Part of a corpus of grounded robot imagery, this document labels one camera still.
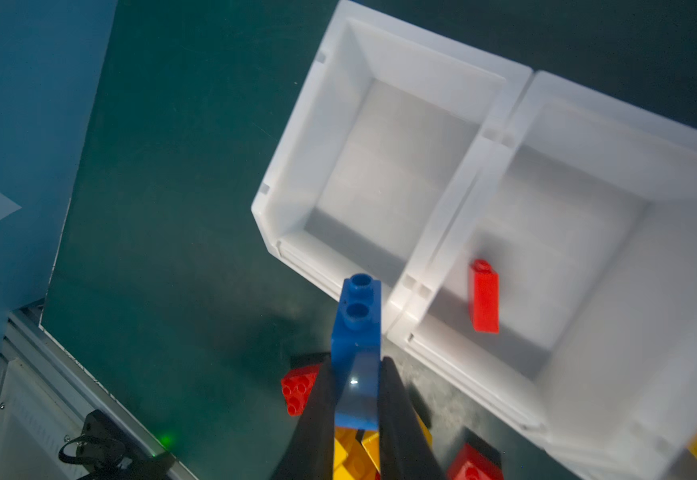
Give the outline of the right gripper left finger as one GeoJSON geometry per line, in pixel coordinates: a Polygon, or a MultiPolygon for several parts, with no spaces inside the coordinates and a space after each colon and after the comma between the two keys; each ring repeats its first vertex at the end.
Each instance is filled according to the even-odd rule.
{"type": "Polygon", "coordinates": [[[310,399],[298,420],[290,444],[270,479],[334,477],[334,412],[336,380],[332,360],[324,358],[310,399]]]}

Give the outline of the blue lego brick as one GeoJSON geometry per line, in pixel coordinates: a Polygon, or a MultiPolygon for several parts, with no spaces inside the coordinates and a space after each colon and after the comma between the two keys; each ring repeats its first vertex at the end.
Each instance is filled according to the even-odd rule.
{"type": "Polygon", "coordinates": [[[358,273],[344,280],[330,338],[336,426],[378,430],[382,285],[358,273]]]}

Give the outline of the long red lego brick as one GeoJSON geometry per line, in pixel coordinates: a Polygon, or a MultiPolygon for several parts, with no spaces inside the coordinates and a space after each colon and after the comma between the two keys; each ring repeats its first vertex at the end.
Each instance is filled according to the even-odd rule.
{"type": "Polygon", "coordinates": [[[280,387],[284,400],[286,400],[286,410],[288,410],[289,416],[302,415],[306,409],[306,404],[308,404],[314,383],[316,383],[316,378],[318,378],[318,373],[320,373],[320,366],[310,365],[292,369],[282,378],[280,387]]]}

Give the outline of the small red lego brick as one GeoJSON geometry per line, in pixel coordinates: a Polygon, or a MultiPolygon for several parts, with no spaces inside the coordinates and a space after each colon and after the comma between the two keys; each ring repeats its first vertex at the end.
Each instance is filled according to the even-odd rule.
{"type": "Polygon", "coordinates": [[[469,313],[472,327],[477,332],[499,332],[499,275],[482,259],[469,266],[469,313]]]}

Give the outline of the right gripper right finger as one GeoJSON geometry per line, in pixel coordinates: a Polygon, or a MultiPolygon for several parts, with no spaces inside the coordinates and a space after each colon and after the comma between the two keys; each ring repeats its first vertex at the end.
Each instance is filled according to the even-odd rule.
{"type": "Polygon", "coordinates": [[[445,479],[390,357],[380,362],[377,410],[381,478],[445,479]]]}

